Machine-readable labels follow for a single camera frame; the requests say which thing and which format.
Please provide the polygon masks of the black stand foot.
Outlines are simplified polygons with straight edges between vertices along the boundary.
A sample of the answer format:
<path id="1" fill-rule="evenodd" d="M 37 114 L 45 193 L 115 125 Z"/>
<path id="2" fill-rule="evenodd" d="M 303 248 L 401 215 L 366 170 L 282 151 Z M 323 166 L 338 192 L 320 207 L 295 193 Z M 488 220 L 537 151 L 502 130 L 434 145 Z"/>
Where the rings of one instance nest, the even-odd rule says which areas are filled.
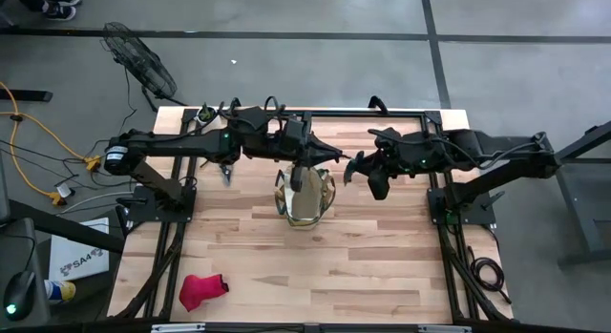
<path id="1" fill-rule="evenodd" d="M 53 99 L 53 93 L 47 91 L 11 90 L 11 93 L 16 101 L 50 102 Z M 0 89 L 0 100 L 10 99 L 10 94 L 6 90 Z"/>

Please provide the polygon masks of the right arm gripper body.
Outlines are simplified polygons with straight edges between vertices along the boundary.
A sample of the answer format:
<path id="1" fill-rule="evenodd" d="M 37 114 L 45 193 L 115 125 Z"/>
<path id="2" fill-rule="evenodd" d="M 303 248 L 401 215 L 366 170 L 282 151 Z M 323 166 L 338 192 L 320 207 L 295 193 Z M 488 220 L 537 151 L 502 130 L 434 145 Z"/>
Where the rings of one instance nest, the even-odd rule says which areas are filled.
<path id="1" fill-rule="evenodd" d="M 378 149 L 374 153 L 364 156 L 360 161 L 360 173 L 369 176 L 373 171 L 382 171 L 388 177 L 397 178 L 405 175 L 407 169 L 399 164 L 399 159 L 389 156 L 384 150 Z"/>

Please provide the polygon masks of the silver metal bracket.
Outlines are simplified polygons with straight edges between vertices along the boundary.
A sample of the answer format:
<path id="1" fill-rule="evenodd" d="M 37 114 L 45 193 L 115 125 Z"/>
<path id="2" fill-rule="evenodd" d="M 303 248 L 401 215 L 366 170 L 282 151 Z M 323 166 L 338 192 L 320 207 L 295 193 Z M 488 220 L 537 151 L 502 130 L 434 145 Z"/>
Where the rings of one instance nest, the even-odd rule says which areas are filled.
<path id="1" fill-rule="evenodd" d="M 418 333 L 473 333 L 469 326 L 422 324 L 417 327 Z"/>
<path id="2" fill-rule="evenodd" d="M 199 333 L 205 330 L 205 323 L 164 323 L 154 324 L 150 333 Z"/>

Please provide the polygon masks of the black floor fan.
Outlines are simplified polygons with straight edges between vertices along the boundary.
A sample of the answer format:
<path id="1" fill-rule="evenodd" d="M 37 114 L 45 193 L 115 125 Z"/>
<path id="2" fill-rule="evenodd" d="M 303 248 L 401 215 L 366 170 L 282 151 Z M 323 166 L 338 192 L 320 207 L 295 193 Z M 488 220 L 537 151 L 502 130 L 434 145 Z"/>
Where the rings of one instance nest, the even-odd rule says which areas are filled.
<path id="1" fill-rule="evenodd" d="M 127 26 L 119 22 L 105 23 L 103 39 L 114 61 L 139 82 L 142 94 L 153 112 L 156 113 L 158 107 L 153 103 L 151 95 L 156 99 L 185 106 L 185 103 L 174 98 L 178 86 L 160 57 Z"/>

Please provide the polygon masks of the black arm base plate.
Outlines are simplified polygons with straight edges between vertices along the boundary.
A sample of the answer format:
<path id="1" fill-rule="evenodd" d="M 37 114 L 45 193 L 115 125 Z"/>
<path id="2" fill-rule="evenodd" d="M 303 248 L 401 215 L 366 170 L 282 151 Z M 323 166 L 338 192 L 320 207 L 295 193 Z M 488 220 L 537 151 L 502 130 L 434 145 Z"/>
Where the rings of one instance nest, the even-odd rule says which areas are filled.
<path id="1" fill-rule="evenodd" d="M 494 203 L 505 194 L 498 192 L 493 196 L 488 193 L 479 195 L 472 203 L 458 204 L 451 207 L 447 204 L 442 189 L 429 189 L 427 192 L 428 206 L 433 224 L 495 224 Z"/>
<path id="2" fill-rule="evenodd" d="M 184 186 L 179 198 L 160 191 L 138 186 L 125 203 L 129 207 L 128 220 L 133 222 L 186 223 L 192 220 L 197 188 Z"/>

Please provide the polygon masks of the black computer mouse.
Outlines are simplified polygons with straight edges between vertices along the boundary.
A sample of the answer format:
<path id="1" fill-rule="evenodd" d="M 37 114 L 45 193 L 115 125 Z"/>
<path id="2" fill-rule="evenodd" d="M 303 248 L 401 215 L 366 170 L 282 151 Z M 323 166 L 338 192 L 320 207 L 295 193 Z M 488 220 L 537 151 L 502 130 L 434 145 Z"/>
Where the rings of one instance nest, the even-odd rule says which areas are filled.
<path id="1" fill-rule="evenodd" d="M 18 272 L 10 278 L 3 297 L 5 316 L 9 321 L 21 321 L 32 312 L 34 288 L 35 274 L 30 270 Z"/>

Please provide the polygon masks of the red gardening glove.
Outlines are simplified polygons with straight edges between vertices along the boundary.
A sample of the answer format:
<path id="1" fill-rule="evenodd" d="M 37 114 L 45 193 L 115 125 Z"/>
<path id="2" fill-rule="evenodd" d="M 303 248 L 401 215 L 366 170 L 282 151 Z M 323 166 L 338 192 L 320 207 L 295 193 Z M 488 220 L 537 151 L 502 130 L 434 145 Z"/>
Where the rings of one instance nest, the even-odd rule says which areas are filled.
<path id="1" fill-rule="evenodd" d="M 197 309 L 204 301 L 218 298 L 229 292 L 229 285 L 222 274 L 200 278 L 188 275 L 179 291 L 179 302 L 187 312 Z"/>

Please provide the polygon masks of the black desk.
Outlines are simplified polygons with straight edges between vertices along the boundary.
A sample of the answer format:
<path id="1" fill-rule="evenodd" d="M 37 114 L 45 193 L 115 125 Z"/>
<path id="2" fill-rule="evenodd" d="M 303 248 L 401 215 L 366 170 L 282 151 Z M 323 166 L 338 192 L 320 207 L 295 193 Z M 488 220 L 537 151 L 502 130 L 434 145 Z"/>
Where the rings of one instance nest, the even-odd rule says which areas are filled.
<path id="1" fill-rule="evenodd" d="M 3 158 L 0 157 L 0 205 L 7 204 L 9 200 Z M 42 326 L 51 318 L 36 246 L 33 222 L 30 219 L 17 219 L 0 224 L 0 331 Z M 25 270 L 35 274 L 33 309 L 25 319 L 12 322 L 5 316 L 3 306 L 5 288 L 14 274 Z"/>

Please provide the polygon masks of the small white potted plant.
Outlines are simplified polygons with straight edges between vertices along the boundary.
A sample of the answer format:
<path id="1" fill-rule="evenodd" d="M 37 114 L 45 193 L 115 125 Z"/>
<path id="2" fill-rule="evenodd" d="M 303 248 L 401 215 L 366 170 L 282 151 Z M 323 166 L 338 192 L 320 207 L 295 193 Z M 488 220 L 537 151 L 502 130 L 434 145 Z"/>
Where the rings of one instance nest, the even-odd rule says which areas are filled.
<path id="1" fill-rule="evenodd" d="M 195 120 L 200 126 L 206 126 L 210 122 L 214 121 L 217 117 L 217 111 L 204 103 L 195 115 Z"/>

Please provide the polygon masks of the black curved hook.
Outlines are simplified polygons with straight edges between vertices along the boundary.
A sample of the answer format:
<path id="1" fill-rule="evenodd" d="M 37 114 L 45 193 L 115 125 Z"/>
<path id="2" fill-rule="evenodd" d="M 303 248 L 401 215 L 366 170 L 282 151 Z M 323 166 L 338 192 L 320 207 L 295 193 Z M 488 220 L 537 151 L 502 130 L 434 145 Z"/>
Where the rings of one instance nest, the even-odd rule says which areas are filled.
<path id="1" fill-rule="evenodd" d="M 377 95 L 373 95 L 369 99 L 368 108 L 374 110 L 376 113 L 379 113 L 381 115 L 388 115 L 389 114 L 388 107 L 383 102 L 383 100 L 379 96 L 377 96 Z"/>

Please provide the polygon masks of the white cardboard box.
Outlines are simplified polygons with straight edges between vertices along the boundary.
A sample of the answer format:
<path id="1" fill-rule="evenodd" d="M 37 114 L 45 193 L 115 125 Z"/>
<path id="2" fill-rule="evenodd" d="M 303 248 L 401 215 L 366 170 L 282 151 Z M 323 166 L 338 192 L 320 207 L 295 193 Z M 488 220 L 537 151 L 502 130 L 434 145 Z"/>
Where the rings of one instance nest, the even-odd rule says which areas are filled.
<path id="1" fill-rule="evenodd" d="M 108 251 L 52 236 L 48 276 L 50 281 L 75 281 L 107 272 L 109 269 Z"/>

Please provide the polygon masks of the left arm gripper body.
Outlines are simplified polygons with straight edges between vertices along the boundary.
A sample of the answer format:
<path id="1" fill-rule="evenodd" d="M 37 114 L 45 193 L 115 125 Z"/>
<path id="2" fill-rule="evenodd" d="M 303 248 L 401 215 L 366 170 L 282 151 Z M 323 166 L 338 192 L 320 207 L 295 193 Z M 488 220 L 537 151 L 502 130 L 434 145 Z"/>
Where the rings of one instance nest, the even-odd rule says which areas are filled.
<path id="1" fill-rule="evenodd" d="M 313 167 L 327 161 L 327 148 L 314 133 L 309 133 L 305 145 L 292 151 L 288 160 L 295 165 Z"/>

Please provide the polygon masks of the black metal stand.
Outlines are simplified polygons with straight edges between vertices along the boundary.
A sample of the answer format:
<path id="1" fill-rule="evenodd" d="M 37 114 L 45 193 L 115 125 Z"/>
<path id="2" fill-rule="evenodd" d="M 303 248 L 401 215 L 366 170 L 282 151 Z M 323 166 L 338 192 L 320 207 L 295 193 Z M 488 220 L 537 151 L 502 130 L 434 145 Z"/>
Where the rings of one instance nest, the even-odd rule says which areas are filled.
<path id="1" fill-rule="evenodd" d="M 560 267 L 611 260 L 611 242 L 600 229 L 611 226 L 611 156 L 585 154 L 611 141 L 611 120 L 587 130 L 581 138 L 557 152 L 556 172 L 569 215 L 579 228 L 583 251 L 558 260 Z"/>

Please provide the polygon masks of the black aluminium table frame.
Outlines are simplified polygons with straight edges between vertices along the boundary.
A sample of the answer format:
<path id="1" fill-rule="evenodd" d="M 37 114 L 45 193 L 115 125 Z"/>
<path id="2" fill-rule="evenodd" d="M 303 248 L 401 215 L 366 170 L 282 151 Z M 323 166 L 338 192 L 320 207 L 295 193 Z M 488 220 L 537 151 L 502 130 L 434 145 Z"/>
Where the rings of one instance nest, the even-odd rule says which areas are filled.
<path id="1" fill-rule="evenodd" d="M 312 131 L 354 156 L 373 152 L 370 128 L 402 134 L 469 129 L 465 111 L 397 110 L 390 115 L 347 110 L 314 116 Z M 336 198 L 311 230 L 288 225 L 273 190 L 286 163 L 242 157 L 230 186 L 215 164 L 199 168 L 197 200 L 178 260 L 173 322 L 205 323 L 451 323 L 452 311 L 438 229 L 427 202 L 431 177 L 390 181 L 387 199 L 373 199 L 367 178 L 344 186 L 347 160 L 322 166 L 335 179 Z M 125 242 L 108 316 L 125 309 L 153 268 L 161 225 L 146 222 Z M 186 276 L 221 274 L 230 291 L 188 312 L 178 300 Z"/>

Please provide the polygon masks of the black desk leg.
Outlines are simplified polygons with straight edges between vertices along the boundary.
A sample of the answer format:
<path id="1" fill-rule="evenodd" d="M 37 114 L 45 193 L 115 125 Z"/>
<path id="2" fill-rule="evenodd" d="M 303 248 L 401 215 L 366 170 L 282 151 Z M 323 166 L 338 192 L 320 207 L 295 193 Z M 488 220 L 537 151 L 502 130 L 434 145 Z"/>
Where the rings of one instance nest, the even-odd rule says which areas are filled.
<path id="1" fill-rule="evenodd" d="M 33 208 L 25 203 L 10 199 L 0 205 L 0 224 L 17 219 L 30 219 L 36 230 L 97 247 L 112 253 L 121 254 L 124 240 L 95 230 L 80 223 L 63 219 L 45 211 Z"/>

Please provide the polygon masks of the green-handled pruning shears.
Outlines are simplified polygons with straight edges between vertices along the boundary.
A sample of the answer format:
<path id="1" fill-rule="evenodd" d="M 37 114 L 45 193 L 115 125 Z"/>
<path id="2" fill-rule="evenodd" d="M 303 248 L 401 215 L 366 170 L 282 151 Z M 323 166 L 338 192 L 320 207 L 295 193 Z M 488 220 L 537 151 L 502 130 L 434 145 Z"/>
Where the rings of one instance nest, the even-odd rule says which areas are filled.
<path id="1" fill-rule="evenodd" d="M 232 175 L 233 175 L 233 171 L 234 171 L 234 165 L 233 164 L 216 163 L 216 166 L 220 169 L 221 180 L 222 180 L 224 186 L 225 187 L 229 187 L 231 185 L 231 182 L 232 182 Z"/>

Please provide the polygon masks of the yellow blue white object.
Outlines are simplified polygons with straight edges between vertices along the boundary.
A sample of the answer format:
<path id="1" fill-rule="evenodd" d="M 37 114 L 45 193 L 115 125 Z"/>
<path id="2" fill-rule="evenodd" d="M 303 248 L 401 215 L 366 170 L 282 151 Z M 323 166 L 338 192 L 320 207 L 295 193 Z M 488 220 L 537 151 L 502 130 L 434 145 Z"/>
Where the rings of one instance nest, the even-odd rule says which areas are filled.
<path id="1" fill-rule="evenodd" d="M 44 280 L 48 302 L 51 305 L 70 302 L 76 292 L 75 285 L 70 281 Z"/>

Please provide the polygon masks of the beige green gardening tool bag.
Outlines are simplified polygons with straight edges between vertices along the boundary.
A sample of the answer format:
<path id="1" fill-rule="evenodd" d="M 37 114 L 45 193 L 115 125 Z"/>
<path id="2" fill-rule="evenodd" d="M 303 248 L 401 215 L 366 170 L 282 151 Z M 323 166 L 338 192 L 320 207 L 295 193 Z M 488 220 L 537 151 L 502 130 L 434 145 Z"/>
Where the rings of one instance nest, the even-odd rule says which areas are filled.
<path id="1" fill-rule="evenodd" d="M 313 229 L 336 197 L 335 180 L 328 169 L 309 168 L 302 172 L 302 188 L 290 187 L 293 165 L 276 175 L 274 201 L 278 214 L 294 229 Z"/>

